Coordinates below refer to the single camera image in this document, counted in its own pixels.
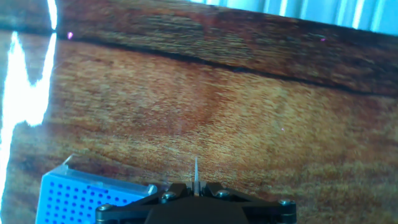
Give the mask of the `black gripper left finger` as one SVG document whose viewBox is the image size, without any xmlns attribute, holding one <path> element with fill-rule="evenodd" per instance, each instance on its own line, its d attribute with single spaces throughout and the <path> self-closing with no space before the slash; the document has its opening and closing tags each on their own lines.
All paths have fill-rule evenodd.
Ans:
<svg viewBox="0 0 398 224">
<path fill-rule="evenodd" d="M 107 203 L 96 209 L 95 223 L 145 223 L 157 208 L 178 199 L 193 196 L 194 192 L 195 182 L 174 183 L 167 190 L 159 191 L 124 206 Z"/>
</svg>

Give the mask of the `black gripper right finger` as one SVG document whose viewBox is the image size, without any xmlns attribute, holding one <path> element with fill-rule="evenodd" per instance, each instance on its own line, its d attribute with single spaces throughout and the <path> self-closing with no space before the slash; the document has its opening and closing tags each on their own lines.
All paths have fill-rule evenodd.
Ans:
<svg viewBox="0 0 398 224">
<path fill-rule="evenodd" d="M 285 223 L 297 222 L 297 205 L 290 199 L 265 201 L 223 187 L 219 182 L 199 182 L 200 214 L 210 223 Z"/>
</svg>

